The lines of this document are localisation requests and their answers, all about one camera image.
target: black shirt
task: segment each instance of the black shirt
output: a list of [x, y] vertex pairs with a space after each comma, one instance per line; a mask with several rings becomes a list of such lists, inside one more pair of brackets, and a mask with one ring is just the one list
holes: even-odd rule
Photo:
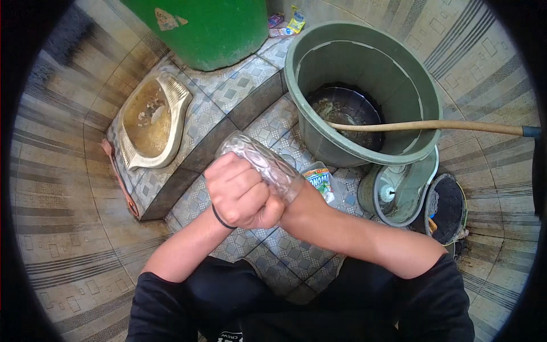
[[[423, 275], [399, 283], [405, 305], [398, 317], [398, 329], [367, 308], [256, 312], [234, 317], [210, 342], [474, 340], [467, 313], [469, 297], [448, 254]], [[195, 310], [183, 284], [167, 282], [152, 273], [140, 275], [127, 341], [196, 340]]]

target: black rubber band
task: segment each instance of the black rubber band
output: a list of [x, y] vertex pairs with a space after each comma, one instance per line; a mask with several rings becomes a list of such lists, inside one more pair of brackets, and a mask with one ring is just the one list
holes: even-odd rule
[[217, 218], [218, 222], [222, 223], [223, 226], [225, 226], [226, 228], [230, 228], [230, 229], [236, 229], [237, 228], [237, 227], [231, 227], [231, 226], [227, 225], [226, 223], [224, 223], [224, 221], [221, 220], [220, 217], [218, 216], [217, 210], [214, 208], [214, 205], [211, 204], [211, 208], [213, 208], [213, 213], [214, 213], [215, 217]]

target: fist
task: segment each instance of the fist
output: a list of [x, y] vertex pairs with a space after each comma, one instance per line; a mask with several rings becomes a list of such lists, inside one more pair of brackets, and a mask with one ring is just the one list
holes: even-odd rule
[[234, 152], [218, 158], [203, 176], [217, 214], [227, 225], [268, 229], [283, 215], [281, 198], [246, 159]]

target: black pants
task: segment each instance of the black pants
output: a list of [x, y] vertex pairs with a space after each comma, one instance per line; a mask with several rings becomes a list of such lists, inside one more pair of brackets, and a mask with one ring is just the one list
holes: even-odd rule
[[194, 301], [196, 325], [208, 340], [237, 317], [253, 312], [372, 309], [396, 322], [397, 277], [385, 268], [347, 257], [338, 277], [306, 305], [276, 296], [246, 260], [207, 257], [185, 281]]

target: black bucket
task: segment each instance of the black bucket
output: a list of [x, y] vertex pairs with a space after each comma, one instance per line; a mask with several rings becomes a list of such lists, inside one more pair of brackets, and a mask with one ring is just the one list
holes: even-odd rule
[[[437, 197], [435, 192], [439, 194], [436, 212], [431, 208]], [[429, 217], [433, 214], [432, 220], [437, 225], [437, 230], [431, 234]], [[429, 186], [422, 210], [410, 224], [410, 228], [432, 236], [441, 244], [447, 245], [458, 237], [464, 214], [465, 200], [461, 188], [452, 175], [443, 173], [437, 176]]]

